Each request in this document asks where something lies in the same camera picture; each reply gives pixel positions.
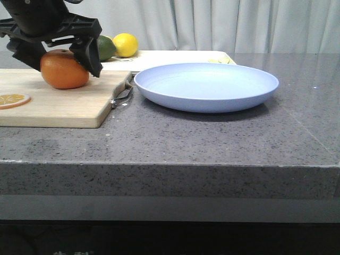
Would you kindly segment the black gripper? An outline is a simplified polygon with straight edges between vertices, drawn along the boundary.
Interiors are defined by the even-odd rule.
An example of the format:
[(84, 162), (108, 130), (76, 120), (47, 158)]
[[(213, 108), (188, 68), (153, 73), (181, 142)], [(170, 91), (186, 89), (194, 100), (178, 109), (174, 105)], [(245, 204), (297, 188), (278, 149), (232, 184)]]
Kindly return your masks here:
[(70, 51), (93, 76), (100, 77), (102, 64), (97, 39), (102, 31), (98, 19), (71, 13), (66, 1), (1, 1), (9, 15), (1, 20), (1, 37), (11, 37), (6, 48), (12, 57), (40, 71), (47, 53), (41, 42), (74, 36)]

